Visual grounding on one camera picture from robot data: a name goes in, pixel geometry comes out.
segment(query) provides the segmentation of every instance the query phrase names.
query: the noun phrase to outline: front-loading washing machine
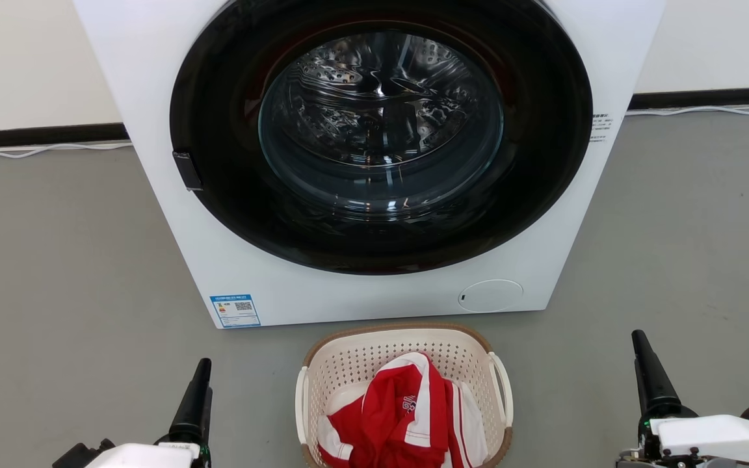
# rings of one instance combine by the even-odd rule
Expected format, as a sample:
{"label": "front-loading washing machine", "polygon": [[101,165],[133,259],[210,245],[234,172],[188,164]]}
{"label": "front-loading washing machine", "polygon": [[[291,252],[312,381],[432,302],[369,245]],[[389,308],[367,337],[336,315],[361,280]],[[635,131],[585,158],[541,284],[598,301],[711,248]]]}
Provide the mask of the front-loading washing machine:
{"label": "front-loading washing machine", "polygon": [[75,0],[219,328],[546,307],[664,0]]}

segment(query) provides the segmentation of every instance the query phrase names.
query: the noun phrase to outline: wall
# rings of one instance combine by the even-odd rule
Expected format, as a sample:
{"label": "wall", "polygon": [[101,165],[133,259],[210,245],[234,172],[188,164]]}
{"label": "wall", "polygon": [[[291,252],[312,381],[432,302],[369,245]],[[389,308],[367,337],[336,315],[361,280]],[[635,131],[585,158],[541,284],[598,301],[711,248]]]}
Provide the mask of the wall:
{"label": "wall", "polygon": [[[637,92],[723,88],[749,88],[749,1],[669,0]],[[71,0],[0,0],[0,129],[120,120]]]}

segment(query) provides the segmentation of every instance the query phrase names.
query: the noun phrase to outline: electrical cord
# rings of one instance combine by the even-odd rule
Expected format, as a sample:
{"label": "electrical cord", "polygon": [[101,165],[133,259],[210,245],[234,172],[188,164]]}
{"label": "electrical cord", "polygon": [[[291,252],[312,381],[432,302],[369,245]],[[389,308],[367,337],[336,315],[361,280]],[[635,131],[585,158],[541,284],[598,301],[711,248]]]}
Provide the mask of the electrical cord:
{"label": "electrical cord", "polygon": [[78,145],[78,144],[72,144],[72,143],[62,143],[59,145],[50,145],[50,146],[39,146],[38,148],[30,149],[29,151],[24,151],[21,153],[10,153],[6,151],[22,151],[19,148],[8,148],[8,149],[1,149],[0,148],[0,156],[1,157],[9,157],[12,159],[20,159],[23,157],[29,157],[33,156],[35,154],[39,154],[43,151],[49,151],[49,150],[72,150],[72,149],[78,149],[78,150],[116,150],[117,148],[127,148],[128,146],[131,146],[131,142],[123,142],[123,143],[108,143],[108,144],[98,144],[98,145]]}
{"label": "electrical cord", "polygon": [[699,107],[684,107],[684,109],[676,110],[629,110],[626,116],[677,116],[678,114],[685,114],[687,112],[730,112],[741,116],[749,116],[749,107],[746,109],[735,109],[735,107],[716,107],[716,106],[699,106]]}

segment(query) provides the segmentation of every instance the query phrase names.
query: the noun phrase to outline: gray floor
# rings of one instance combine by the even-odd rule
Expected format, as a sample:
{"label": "gray floor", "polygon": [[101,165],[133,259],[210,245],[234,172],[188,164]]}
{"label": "gray floor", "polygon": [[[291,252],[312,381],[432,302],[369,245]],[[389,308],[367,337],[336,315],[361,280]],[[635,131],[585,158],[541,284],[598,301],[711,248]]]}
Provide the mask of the gray floor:
{"label": "gray floor", "polygon": [[[610,466],[645,329],[687,405],[749,406],[749,118],[630,118],[549,310],[453,317],[511,373],[503,466]],[[0,158],[0,466],[151,442],[213,361],[217,466],[303,465],[301,358],[354,323],[217,331],[132,151]]]}

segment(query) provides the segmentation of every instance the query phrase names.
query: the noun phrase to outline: white plastic basket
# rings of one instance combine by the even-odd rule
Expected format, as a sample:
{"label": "white plastic basket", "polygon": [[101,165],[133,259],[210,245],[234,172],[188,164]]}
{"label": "white plastic basket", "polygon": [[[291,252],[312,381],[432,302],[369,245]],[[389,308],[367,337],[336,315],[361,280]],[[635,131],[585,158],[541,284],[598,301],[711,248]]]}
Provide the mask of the white plastic basket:
{"label": "white plastic basket", "polygon": [[[329,397],[348,392],[351,396],[345,403],[352,402],[378,369],[407,352],[424,352],[443,377],[469,385],[481,410],[490,453],[476,468],[499,465],[510,447],[514,423],[505,366],[478,332],[465,326],[419,323],[344,331],[310,350],[296,381],[295,397],[296,432],[309,466],[328,466],[317,450],[316,428]],[[344,398],[340,393],[331,400]]]}

